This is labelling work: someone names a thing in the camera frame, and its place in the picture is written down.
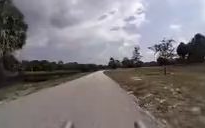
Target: dry grass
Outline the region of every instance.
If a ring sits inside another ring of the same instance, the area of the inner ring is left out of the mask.
[[[80,78],[89,73],[79,73],[72,76],[63,76],[56,79],[50,79],[43,82],[23,82],[13,86],[0,89],[0,101],[9,101],[17,99],[21,96],[26,96],[41,89],[54,87],[61,83]]]
[[[138,99],[139,105],[173,128],[205,128],[205,64],[121,69],[106,74]]]

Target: field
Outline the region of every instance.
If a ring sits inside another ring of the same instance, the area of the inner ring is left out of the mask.
[[[0,101],[10,101],[89,73],[79,71],[25,72],[12,85],[0,89]]]
[[[118,69],[105,74],[138,98],[166,127],[205,128],[205,63]]]

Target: dirt ground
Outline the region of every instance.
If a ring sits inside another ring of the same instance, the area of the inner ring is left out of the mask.
[[[205,64],[107,71],[170,128],[205,128]]]

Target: road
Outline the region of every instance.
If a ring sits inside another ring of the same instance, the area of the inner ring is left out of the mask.
[[[0,104],[0,128],[59,128],[67,120],[75,128],[134,128],[134,121],[156,126],[101,71]]]

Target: sky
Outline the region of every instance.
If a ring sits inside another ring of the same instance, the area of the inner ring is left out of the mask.
[[[189,42],[205,35],[205,0],[13,0],[29,29],[22,60],[106,64],[163,38]]]

